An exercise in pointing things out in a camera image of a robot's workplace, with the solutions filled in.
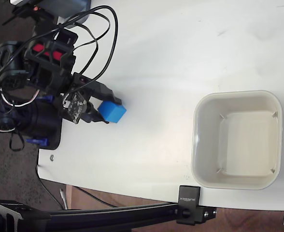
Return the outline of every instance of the wire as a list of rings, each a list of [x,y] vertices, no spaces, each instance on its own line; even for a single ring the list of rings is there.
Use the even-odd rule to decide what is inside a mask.
[[[14,131],[14,130],[15,130],[15,128],[10,129],[10,130],[0,130],[0,132],[12,132],[12,131]]]
[[[88,14],[92,14],[93,11],[100,10],[100,9],[108,9],[108,10],[110,10],[111,13],[113,14],[114,21],[115,21],[114,39],[113,39],[113,44],[112,44],[112,47],[111,47],[110,55],[108,57],[108,60],[107,60],[106,64],[104,65],[103,69],[101,70],[101,72],[97,76],[95,76],[93,79],[90,79],[90,81],[88,81],[84,85],[82,85],[82,86],[80,86],[78,88],[75,88],[73,90],[70,90],[67,93],[76,92],[76,91],[84,88],[85,86],[89,85],[91,82],[98,80],[104,74],[104,72],[107,70],[107,68],[108,68],[108,66],[109,66],[109,64],[110,64],[110,62],[112,60],[112,56],[113,56],[113,53],[114,53],[114,50],[115,50],[115,46],[116,46],[116,41],[117,41],[117,34],[118,34],[118,20],[117,20],[117,15],[116,15],[115,11],[113,10],[113,8],[111,8],[110,6],[98,6],[98,7],[95,7],[93,9],[89,10],[89,11],[85,11],[83,14],[81,14],[80,16],[74,18],[73,20],[77,21],[77,20],[83,18],[84,16],[86,16]]]
[[[93,59],[95,58],[95,56],[96,56],[96,54],[97,54],[97,52],[98,52],[98,50],[99,50],[99,45],[98,45],[97,39],[95,38],[95,36],[93,35],[93,33],[90,31],[90,29],[89,29],[88,27],[84,26],[84,25],[81,24],[81,23],[74,23],[74,25],[76,25],[76,26],[78,26],[78,27],[81,27],[81,28],[83,28],[84,30],[86,30],[86,31],[90,34],[90,36],[94,39],[94,41],[95,41],[95,43],[96,43],[96,49],[95,49],[93,55],[92,55],[91,58],[88,60],[87,64],[84,66],[84,68],[79,72],[79,74],[82,75],[82,74],[86,71],[86,69],[89,67],[89,65],[90,65],[90,63],[93,61]]]
[[[99,202],[101,202],[101,203],[103,203],[103,204],[105,204],[105,205],[107,205],[107,206],[112,207],[112,208],[117,208],[117,206],[115,206],[115,205],[113,205],[113,204],[110,204],[110,203],[107,203],[107,202],[105,202],[105,201],[99,199],[98,197],[95,197],[93,194],[91,194],[91,193],[85,191],[84,189],[82,189],[82,188],[80,188],[80,187],[76,187],[76,186],[74,186],[74,187],[75,187],[76,189],[82,191],[83,193],[87,194],[88,196],[94,198],[96,201],[99,201]]]
[[[46,188],[46,186],[43,184],[42,180],[40,179],[39,177],[39,174],[38,174],[38,167],[39,167],[39,154],[37,156],[37,165],[36,165],[36,170],[35,170],[35,173],[36,173],[36,176],[40,182],[40,184],[42,185],[42,187],[44,188],[44,190],[52,197],[52,199],[58,204],[58,206],[62,209],[62,210],[65,210],[65,208],[62,206],[62,204],[55,198],[55,196]]]
[[[5,95],[4,95],[3,92],[2,92],[2,89],[0,88],[0,94],[1,94],[1,97],[2,97],[3,101],[4,101],[5,103],[7,103],[9,106],[12,106],[12,107],[23,107],[23,106],[25,106],[25,105],[31,104],[31,103],[36,99],[36,97],[38,96],[39,92],[40,92],[40,90],[38,89],[38,90],[35,92],[35,94],[32,96],[32,98],[31,98],[28,102],[25,102],[25,103],[20,104],[20,105],[14,105],[14,104],[10,103],[10,102],[6,99]]]
[[[109,20],[108,17],[106,17],[105,15],[100,14],[100,13],[98,13],[98,12],[94,12],[93,15],[100,16],[100,17],[104,18],[105,20],[107,20],[108,23],[109,23],[109,26],[108,26],[108,28],[106,29],[106,31],[105,31],[101,36],[99,36],[98,38],[96,38],[96,40],[98,41],[98,40],[100,40],[102,37],[104,37],[104,36],[108,33],[108,31],[110,30],[110,27],[111,27],[111,22],[110,22],[110,20]],[[92,44],[92,43],[94,43],[94,42],[95,42],[95,40],[92,40],[92,41],[90,41],[90,42],[87,42],[87,43],[84,43],[84,44],[82,44],[82,45],[79,45],[79,46],[75,47],[73,51],[75,51],[76,49],[78,49],[78,48],[80,48],[80,47],[83,47],[83,46],[85,46],[85,45]]]

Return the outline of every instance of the white wire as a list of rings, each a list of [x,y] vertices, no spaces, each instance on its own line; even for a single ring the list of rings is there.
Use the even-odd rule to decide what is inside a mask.
[[[35,92],[34,96],[33,96],[28,102],[26,102],[26,103],[23,103],[23,104],[20,104],[20,105],[13,105],[12,103],[10,103],[10,102],[5,98],[5,95],[2,93],[2,89],[1,89],[1,88],[0,88],[0,90],[1,90],[0,94],[1,94],[1,97],[2,97],[3,101],[4,101],[5,103],[7,103],[9,106],[14,106],[14,107],[22,107],[22,106],[31,104],[31,103],[36,99],[36,97],[38,96],[38,94],[39,94],[39,92],[40,92],[40,90],[38,89],[38,90]]]
[[[12,131],[14,131],[14,130],[15,130],[15,128],[10,129],[10,130],[0,130],[0,132],[12,132]]]

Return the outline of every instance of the blue clip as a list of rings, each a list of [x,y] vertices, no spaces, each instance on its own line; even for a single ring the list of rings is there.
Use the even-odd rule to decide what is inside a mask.
[[[47,101],[49,103],[52,103],[54,101],[54,96],[47,95],[47,96],[42,96],[42,97],[36,97],[36,100]]]
[[[37,144],[40,146],[49,146],[49,140],[48,139],[26,139],[27,143],[30,144]]]

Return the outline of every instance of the black mount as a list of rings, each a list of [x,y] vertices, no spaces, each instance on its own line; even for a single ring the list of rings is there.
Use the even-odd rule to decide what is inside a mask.
[[[216,208],[199,206],[199,194],[200,187],[180,186],[178,203],[55,212],[0,200],[0,232],[120,232],[172,220],[201,224],[216,217]]]

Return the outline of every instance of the red component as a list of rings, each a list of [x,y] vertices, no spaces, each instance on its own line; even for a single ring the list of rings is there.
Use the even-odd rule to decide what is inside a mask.
[[[42,44],[36,44],[35,46],[33,46],[32,50],[36,51],[36,52],[41,52],[44,50],[44,46]],[[49,56],[49,52],[45,52],[44,53],[46,56]],[[53,58],[55,60],[60,61],[61,56],[63,55],[63,53],[58,52],[58,51],[54,51],[53,52]]]

